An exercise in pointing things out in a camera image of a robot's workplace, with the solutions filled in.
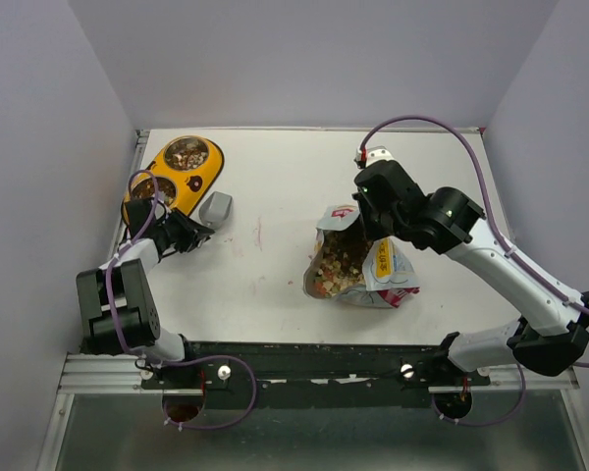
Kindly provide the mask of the metal food scoop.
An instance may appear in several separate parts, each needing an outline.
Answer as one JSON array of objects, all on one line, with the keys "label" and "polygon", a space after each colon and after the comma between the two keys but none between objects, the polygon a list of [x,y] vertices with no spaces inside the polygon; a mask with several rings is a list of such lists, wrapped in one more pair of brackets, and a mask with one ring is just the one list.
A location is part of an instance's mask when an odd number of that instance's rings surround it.
[{"label": "metal food scoop", "polygon": [[214,191],[199,208],[201,224],[211,230],[220,229],[229,218],[234,198],[227,193]]}]

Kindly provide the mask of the pet food bag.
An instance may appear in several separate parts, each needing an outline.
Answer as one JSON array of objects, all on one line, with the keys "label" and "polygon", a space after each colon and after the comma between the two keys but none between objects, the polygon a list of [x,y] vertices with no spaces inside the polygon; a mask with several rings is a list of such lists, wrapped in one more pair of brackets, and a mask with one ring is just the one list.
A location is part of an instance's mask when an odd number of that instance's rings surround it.
[{"label": "pet food bag", "polygon": [[418,294],[420,282],[398,239],[367,240],[357,207],[335,205],[316,224],[303,291],[317,300],[390,309]]}]

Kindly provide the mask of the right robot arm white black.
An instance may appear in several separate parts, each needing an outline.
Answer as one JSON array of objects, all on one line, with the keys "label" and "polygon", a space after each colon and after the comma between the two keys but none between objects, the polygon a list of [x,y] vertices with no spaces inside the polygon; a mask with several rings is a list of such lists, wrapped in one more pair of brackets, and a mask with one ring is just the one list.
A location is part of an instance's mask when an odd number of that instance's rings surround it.
[{"label": "right robot arm white black", "polygon": [[367,236],[394,236],[448,257],[520,315],[499,328],[447,335],[431,363],[439,382],[451,385],[480,368],[513,363],[555,377],[579,362],[589,343],[589,316],[583,313],[589,291],[566,287],[513,249],[495,234],[484,210],[458,189],[445,186],[424,194],[394,160],[367,165],[354,184]]}]

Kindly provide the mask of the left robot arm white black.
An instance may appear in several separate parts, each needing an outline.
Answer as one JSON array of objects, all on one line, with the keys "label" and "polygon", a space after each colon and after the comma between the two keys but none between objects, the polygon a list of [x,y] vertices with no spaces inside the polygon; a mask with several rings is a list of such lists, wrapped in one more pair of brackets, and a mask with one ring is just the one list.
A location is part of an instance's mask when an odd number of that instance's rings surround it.
[{"label": "left robot arm white black", "polygon": [[185,338],[162,327],[147,274],[166,256],[197,249],[215,231],[153,197],[126,201],[123,213],[128,238],[108,262],[76,277],[84,350],[164,363],[165,377],[188,387],[198,365],[187,356]]}]

